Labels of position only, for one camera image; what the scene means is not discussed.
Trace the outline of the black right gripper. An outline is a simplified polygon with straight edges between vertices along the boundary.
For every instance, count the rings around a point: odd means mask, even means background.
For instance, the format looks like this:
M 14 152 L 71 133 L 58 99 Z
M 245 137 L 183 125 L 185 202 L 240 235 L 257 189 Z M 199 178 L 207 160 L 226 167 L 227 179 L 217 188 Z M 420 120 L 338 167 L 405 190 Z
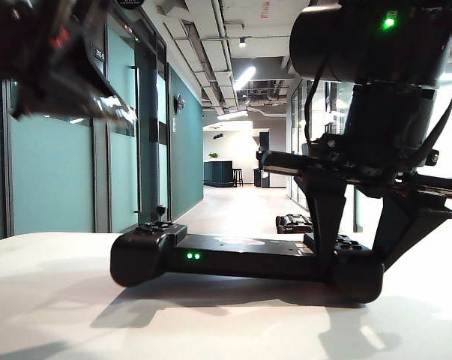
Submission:
M 368 197 L 384 197 L 373 251 L 387 269 L 421 239 L 452 218 L 452 210 L 445 207 L 444 198 L 452 199 L 452 178 L 421 175 L 413 168 L 397 167 L 394 163 L 355 163 L 346 157 L 345 140 L 340 135 L 327 133 L 312 145 L 309 154 L 262 151 L 261 165 L 270 173 L 295 176 L 296 184 L 307 199 L 313 222 L 320 275 L 326 274 L 333 256 L 346 202 L 346 183 L 356 186 Z M 391 191 L 425 193 L 401 196 Z

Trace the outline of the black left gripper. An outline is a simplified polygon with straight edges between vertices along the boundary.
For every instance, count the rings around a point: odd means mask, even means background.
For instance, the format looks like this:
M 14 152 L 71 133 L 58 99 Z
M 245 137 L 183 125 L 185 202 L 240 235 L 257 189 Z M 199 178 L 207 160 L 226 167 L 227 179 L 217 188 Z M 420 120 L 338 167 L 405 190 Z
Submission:
M 17 81 L 15 113 L 77 113 L 133 124 L 135 110 L 91 58 L 107 1 L 0 1 L 0 79 Z

